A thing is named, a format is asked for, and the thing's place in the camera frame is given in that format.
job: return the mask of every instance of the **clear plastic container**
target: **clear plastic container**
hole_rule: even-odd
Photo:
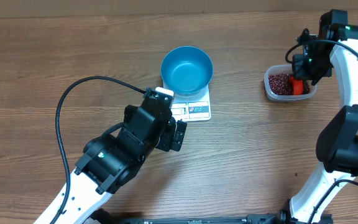
[[[310,81],[308,81],[309,86],[310,86],[310,93],[308,93],[308,94],[296,95],[296,96],[295,95],[293,95],[293,96],[281,96],[281,95],[275,94],[274,92],[272,92],[272,89],[270,88],[270,85],[269,85],[269,75],[276,75],[276,74],[281,74],[281,73],[292,74],[291,65],[290,64],[288,64],[288,65],[274,65],[274,66],[271,66],[266,71],[264,82],[265,82],[266,95],[267,95],[268,99],[270,99],[272,101],[305,100],[305,99],[311,98],[312,96],[314,96],[314,94],[316,94],[317,85],[312,86]]]

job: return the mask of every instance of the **blue bowl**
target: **blue bowl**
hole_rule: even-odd
[[[199,93],[212,80],[213,73],[209,56],[191,46],[173,49],[161,64],[162,80],[170,90],[182,96]]]

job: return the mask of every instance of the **black metal base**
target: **black metal base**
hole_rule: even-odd
[[[256,215],[250,214],[244,217],[219,217],[219,218],[117,218],[112,217],[102,208],[95,211],[90,218],[100,224],[305,224],[294,219],[287,220],[287,213],[283,210],[278,214]],[[331,215],[323,215],[318,224],[333,224]]]

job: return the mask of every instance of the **wooden table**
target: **wooden table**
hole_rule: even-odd
[[[65,176],[55,107],[74,81],[92,75],[140,88],[162,84],[171,49],[194,45],[214,63],[212,119],[189,123],[180,152],[154,151],[138,176],[103,208],[148,218],[244,216],[276,212],[317,159],[318,134],[339,109],[336,78],[308,101],[272,103],[261,88],[305,27],[324,11],[0,20],[0,223],[32,223]],[[358,11],[349,11],[358,25]],[[61,130],[70,169],[82,148],[122,121],[142,96],[104,81],[76,87]],[[358,188],[329,205],[336,223],[358,223]]]

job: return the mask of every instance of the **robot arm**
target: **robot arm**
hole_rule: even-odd
[[[304,30],[300,41],[316,38]],[[335,11],[323,15],[318,39],[338,41],[358,53],[358,27],[347,25],[347,13]],[[354,180],[358,176],[358,58],[340,45],[314,44],[304,47],[303,55],[294,55],[293,70],[298,78],[313,80],[331,76],[335,69],[341,110],[318,138],[316,155],[320,161],[300,192],[290,200],[293,220],[308,223],[315,206],[337,180]],[[335,195],[346,185],[339,184],[316,211],[312,223],[319,223],[321,214]]]
[[[83,223],[116,191],[136,176],[146,158],[156,147],[179,151],[186,123],[176,122],[171,105],[174,94],[157,87],[147,89],[140,107],[127,106],[124,122],[114,125],[91,140],[70,174],[70,194],[56,223]],[[121,129],[117,137],[110,135]],[[35,221],[50,223],[65,196],[66,185],[55,200]]]

